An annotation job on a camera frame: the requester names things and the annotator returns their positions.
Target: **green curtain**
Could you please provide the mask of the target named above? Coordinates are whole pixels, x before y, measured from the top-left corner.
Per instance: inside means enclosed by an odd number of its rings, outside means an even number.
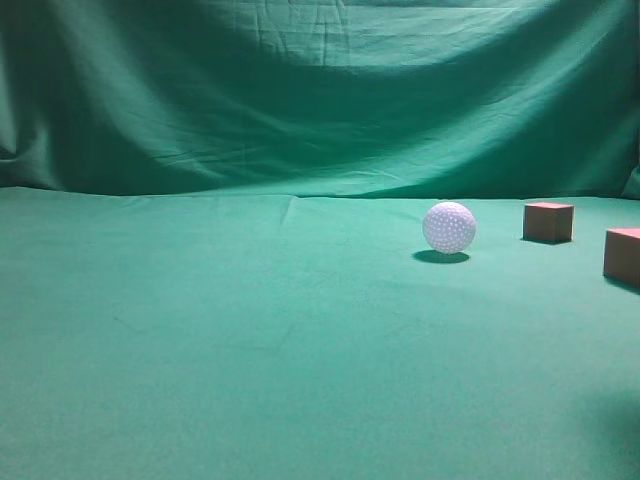
[[[0,22],[0,186],[640,198],[636,0],[0,0]]]

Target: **green tablecloth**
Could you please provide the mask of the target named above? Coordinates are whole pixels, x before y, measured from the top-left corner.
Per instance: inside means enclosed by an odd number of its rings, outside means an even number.
[[[0,478],[639,478],[640,204],[559,201],[438,263],[436,200],[0,190]]]

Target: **golf ball dimple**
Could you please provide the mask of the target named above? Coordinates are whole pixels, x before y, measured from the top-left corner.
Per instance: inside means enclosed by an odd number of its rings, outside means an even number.
[[[456,202],[441,202],[432,207],[422,222],[427,243],[441,253],[458,253],[467,248],[476,235],[473,214]]]

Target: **green cloth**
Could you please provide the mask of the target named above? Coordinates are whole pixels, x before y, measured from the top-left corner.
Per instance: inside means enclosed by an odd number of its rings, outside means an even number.
[[[640,198],[636,0],[1,0],[0,186]]]
[[[434,200],[2,189],[0,478],[640,478],[638,202],[557,200],[437,263]]]

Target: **wooden block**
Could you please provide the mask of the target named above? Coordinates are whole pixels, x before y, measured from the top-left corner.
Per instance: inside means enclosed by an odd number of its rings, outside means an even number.
[[[525,240],[560,243],[573,237],[573,205],[529,203],[524,207]]]
[[[604,275],[640,288],[640,228],[607,230]]]

